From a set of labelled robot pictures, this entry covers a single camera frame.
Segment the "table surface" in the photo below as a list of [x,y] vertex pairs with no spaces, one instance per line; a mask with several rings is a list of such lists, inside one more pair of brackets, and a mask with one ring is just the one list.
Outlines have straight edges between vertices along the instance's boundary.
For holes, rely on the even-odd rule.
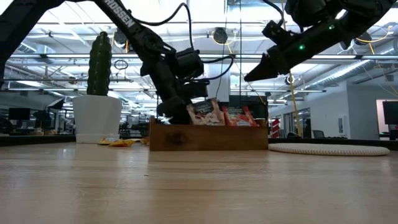
[[398,152],[0,147],[2,223],[397,223]]

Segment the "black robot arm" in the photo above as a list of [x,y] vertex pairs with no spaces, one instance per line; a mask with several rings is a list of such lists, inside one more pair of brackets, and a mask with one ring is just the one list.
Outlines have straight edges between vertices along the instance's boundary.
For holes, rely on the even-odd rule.
[[[0,16],[0,80],[6,61],[32,30],[43,14],[65,0],[13,0]],[[187,82],[203,73],[199,51],[193,48],[176,52],[155,32],[135,19],[120,0],[91,0],[124,33],[142,60],[141,76],[150,75],[162,99],[158,112],[173,117],[171,123],[189,123],[185,105],[190,99],[207,97],[208,82]]]
[[[286,31],[271,21],[262,33],[275,42],[263,54],[260,64],[245,81],[252,82],[284,75],[289,70],[327,48],[351,41],[366,32],[392,7],[396,0],[288,0],[285,10],[305,32]],[[345,9],[341,19],[337,14]]]

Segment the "wooden box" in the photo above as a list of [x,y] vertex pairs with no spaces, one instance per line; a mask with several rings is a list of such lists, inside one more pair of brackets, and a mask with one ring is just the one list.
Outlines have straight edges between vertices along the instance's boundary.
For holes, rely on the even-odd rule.
[[236,151],[268,149],[265,127],[157,124],[150,119],[151,151]]

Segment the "chip bag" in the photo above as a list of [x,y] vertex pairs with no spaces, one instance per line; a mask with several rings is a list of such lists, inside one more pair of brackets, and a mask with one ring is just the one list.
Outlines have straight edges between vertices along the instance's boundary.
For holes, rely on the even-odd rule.
[[149,137],[142,138],[139,141],[145,145],[149,145]]
[[111,144],[109,144],[109,146],[111,147],[130,147],[135,143],[134,140],[132,139],[120,139],[118,141],[112,142]]
[[99,140],[99,145],[102,146],[107,146],[109,144],[111,144],[112,142],[118,141],[119,139],[117,138],[101,138],[101,140]]

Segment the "white rope mat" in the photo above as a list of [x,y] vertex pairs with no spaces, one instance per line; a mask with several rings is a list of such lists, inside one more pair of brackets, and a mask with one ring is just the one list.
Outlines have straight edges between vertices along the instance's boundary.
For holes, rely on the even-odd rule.
[[390,153],[385,147],[304,143],[269,144],[269,150],[324,156],[383,156]]

